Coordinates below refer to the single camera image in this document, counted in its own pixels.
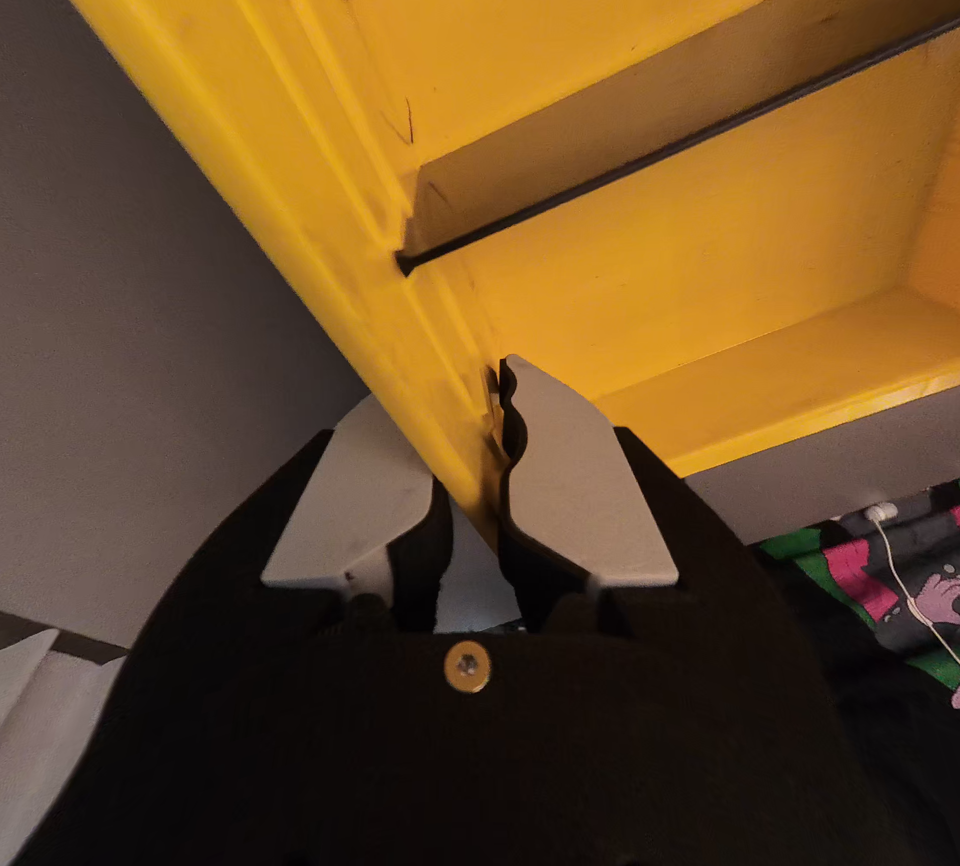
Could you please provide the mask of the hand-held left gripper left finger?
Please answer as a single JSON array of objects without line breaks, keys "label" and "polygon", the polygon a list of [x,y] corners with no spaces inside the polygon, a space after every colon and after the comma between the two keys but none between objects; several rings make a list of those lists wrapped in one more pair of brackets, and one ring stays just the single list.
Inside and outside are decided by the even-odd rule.
[{"label": "hand-held left gripper left finger", "polygon": [[375,596],[400,630],[434,631],[453,543],[447,490],[369,395],[332,431],[261,582]]}]

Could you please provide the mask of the dark glass shelf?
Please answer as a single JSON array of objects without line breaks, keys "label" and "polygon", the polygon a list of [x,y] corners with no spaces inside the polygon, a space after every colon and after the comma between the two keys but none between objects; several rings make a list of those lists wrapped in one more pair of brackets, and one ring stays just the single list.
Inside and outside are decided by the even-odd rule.
[{"label": "dark glass shelf", "polygon": [[959,0],[762,0],[425,164],[415,269],[958,32]]}]

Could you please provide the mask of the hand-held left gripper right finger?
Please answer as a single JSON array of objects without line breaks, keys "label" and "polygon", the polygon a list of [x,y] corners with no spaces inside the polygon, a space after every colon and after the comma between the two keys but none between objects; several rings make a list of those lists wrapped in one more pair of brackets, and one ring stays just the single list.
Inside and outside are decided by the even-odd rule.
[{"label": "hand-held left gripper right finger", "polygon": [[500,570],[526,630],[568,596],[665,589],[680,580],[611,421],[576,390],[512,354],[499,366]]}]

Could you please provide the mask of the printed colourful cloth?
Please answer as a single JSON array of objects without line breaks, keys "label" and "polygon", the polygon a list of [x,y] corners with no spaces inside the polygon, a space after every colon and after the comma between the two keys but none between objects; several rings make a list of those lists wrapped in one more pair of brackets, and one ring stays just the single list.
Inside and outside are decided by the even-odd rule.
[{"label": "printed colourful cloth", "polygon": [[958,480],[755,544],[827,654],[872,641],[958,713]]}]

